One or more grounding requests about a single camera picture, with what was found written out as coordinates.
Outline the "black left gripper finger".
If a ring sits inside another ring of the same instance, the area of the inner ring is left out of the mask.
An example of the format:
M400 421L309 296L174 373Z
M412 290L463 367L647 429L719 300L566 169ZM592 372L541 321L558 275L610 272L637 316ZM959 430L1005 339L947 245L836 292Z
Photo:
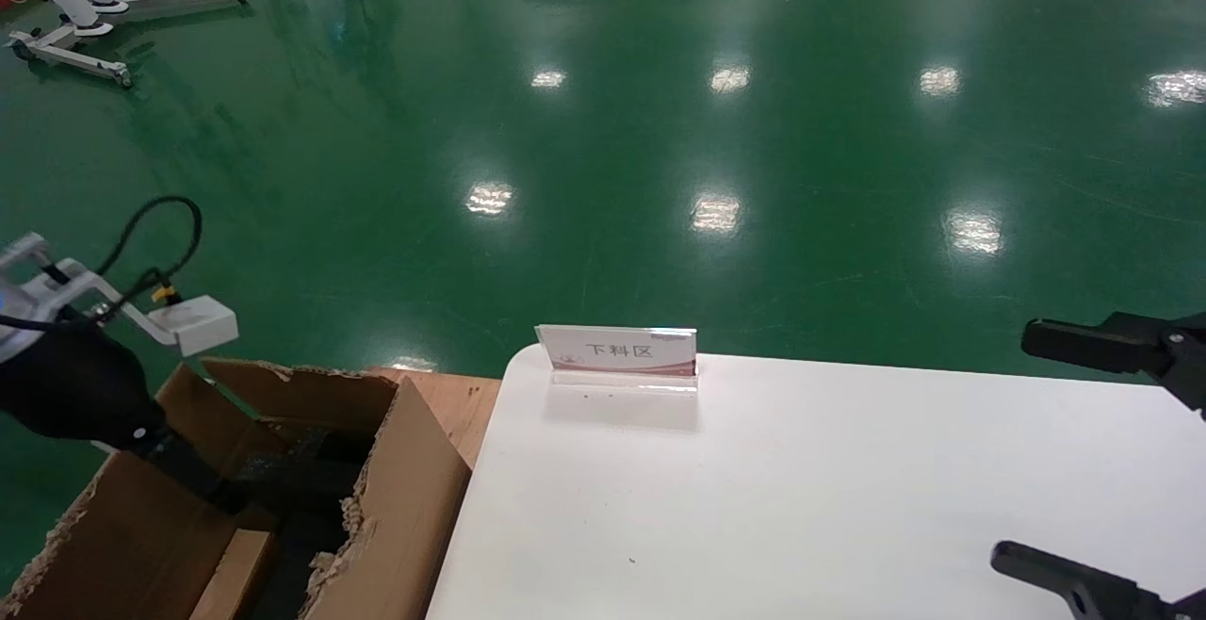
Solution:
M248 504L246 492L219 474L174 429L146 432L139 439L139 458L228 515L238 515Z

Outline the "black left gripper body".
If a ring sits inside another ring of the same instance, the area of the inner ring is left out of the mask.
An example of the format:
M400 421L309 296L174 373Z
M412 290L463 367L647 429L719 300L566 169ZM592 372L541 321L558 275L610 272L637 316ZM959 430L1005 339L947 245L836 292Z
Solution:
M100 331L48 332L1 367L1 408L43 438L134 451L168 431L137 356Z

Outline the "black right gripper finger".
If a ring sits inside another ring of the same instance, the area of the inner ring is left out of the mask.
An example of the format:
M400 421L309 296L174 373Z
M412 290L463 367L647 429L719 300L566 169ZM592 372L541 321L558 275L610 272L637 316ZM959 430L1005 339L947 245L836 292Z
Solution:
M1205 590L1165 601L1132 579L1013 540L993 546L990 567L1060 597L1076 619L1204 619Z
M1021 329L1021 352L1096 372L1151 378L1181 405L1205 414L1205 314L1157 318L1111 314L1100 324L1034 318Z

